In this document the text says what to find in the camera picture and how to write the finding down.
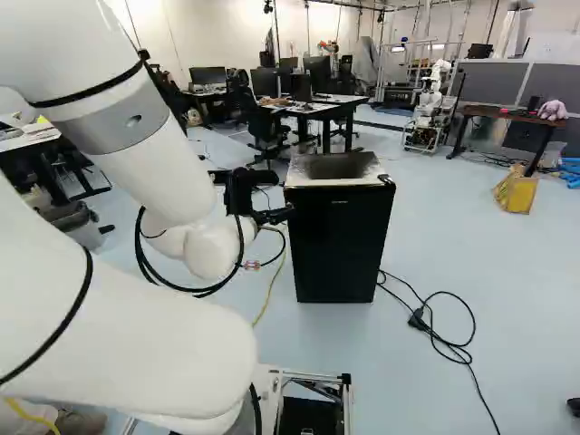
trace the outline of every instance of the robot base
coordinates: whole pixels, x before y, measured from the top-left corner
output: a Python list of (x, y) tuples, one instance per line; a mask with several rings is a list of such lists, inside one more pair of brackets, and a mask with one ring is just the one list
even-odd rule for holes
[[(254, 385), (262, 414), (262, 435), (352, 435), (351, 375), (313, 374), (260, 365)], [(251, 397), (224, 435), (254, 435)]]

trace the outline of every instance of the black mini fridge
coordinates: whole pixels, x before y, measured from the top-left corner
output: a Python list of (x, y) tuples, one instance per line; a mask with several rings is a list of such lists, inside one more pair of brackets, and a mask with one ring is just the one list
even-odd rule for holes
[(373, 152), (299, 155), (286, 177), (296, 297), (304, 303), (370, 303), (395, 183)]

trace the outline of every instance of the white robotic arm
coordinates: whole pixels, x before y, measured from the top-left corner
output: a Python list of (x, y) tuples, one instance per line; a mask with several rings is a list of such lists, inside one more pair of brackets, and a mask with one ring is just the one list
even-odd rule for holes
[[(147, 208), (145, 237), (164, 231), (149, 238), (153, 246), (196, 275), (224, 275), (238, 255), (237, 226), (231, 217), (204, 221), (215, 204), (212, 181), (108, 6), (21, 0), (0, 21), (10, 42), (0, 46), (9, 65), (0, 84), (20, 92)], [(0, 201), (1, 394), (122, 409), (184, 435), (231, 426), (256, 366), (245, 321), (91, 261), (4, 177)], [(241, 224), (248, 243), (256, 225), (247, 217)]]

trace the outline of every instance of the yellow cable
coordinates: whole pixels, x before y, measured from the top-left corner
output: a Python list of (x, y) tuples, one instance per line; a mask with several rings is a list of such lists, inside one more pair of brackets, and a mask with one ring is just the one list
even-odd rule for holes
[(35, 417), (34, 415), (26, 413), (26, 411), (20, 407), (20, 405), (15, 399), (5, 399), (5, 402), (8, 403), (8, 406), (12, 408), (12, 410), (16, 412), (20, 416), (20, 418), (28, 421), (34, 421), (35, 423), (43, 424), (48, 429), (50, 429), (54, 433), (54, 435), (61, 435), (61, 432), (58, 430), (56, 426), (54, 426), (54, 423), (46, 419), (43, 419), (42, 417)]
[(272, 295), (272, 287), (274, 287), (274, 282), (276, 281), (276, 278), (278, 278), (278, 275), (280, 274), (280, 271), (282, 270), (282, 266), (284, 265), (284, 262), (286, 261), (286, 252), (287, 251), (288, 251), (288, 246), (286, 246), (286, 249), (284, 250), (284, 253), (282, 254), (282, 261), (280, 261), (280, 265), (278, 265), (278, 269), (275, 271), (275, 274), (272, 277), (272, 281), (270, 281), (270, 286), (268, 287), (268, 293), (266, 295), (266, 300), (264, 301), (264, 304), (262, 305), (262, 309), (260, 310), (260, 312), (258, 313), (256, 318), (254, 319), (254, 322), (252, 322), (252, 327), (255, 327), (258, 324), (258, 322), (262, 319), (262, 316), (266, 312), (268, 304), (270, 303), (270, 296)]

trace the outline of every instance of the black desk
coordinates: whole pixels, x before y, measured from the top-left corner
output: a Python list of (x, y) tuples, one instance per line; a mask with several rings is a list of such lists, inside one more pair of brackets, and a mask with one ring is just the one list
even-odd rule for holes
[(214, 102), (224, 102), (226, 100), (226, 91), (215, 92), (189, 92), (182, 91), (189, 100), (191, 107), (198, 110), (203, 126), (211, 130), (211, 110), (210, 105)]
[(331, 95), (323, 96), (320, 94), (315, 94), (312, 97), (313, 102), (322, 102), (325, 104), (334, 104), (341, 106), (344, 112), (344, 118), (346, 118), (346, 143), (344, 145), (344, 151), (350, 151), (353, 149), (353, 123), (354, 123), (354, 113), (356, 108), (365, 104), (369, 101), (370, 97), (365, 97), (361, 95)]
[[(93, 188), (89, 180), (82, 173), (81, 167), (74, 161), (73, 155), (64, 152), (63, 156), (65, 161), (70, 164), (72, 172), (85, 190), (82, 194), (69, 198), (58, 182), (54, 169), (44, 154), (57, 150), (59, 147), (71, 148), (73, 145), (58, 130), (52, 129), (51, 134), (48, 127), (43, 126), (44, 124), (37, 124), (37, 126), (33, 127), (33, 129), (42, 130), (38, 131), (37, 134), (25, 133), (18, 138), (0, 141), (0, 166), (10, 165), (16, 160), (26, 160), (31, 170), (36, 174), (38, 184), (48, 191), (53, 199), (53, 205), (56, 207), (111, 190), (111, 187)], [(100, 228), (103, 234), (113, 229), (113, 225)]]
[(369, 101), (368, 97), (356, 95), (333, 95), (332, 97), (313, 97), (313, 109), (311, 111), (300, 110), (297, 106), (261, 106), (269, 110), (277, 110), (280, 116), (293, 116), (298, 122), (298, 139), (308, 140), (308, 121), (322, 121), (323, 123), (323, 153), (330, 153), (330, 122), (340, 118), (346, 118), (347, 136), (344, 143), (344, 152), (353, 148), (353, 117), (359, 104)]

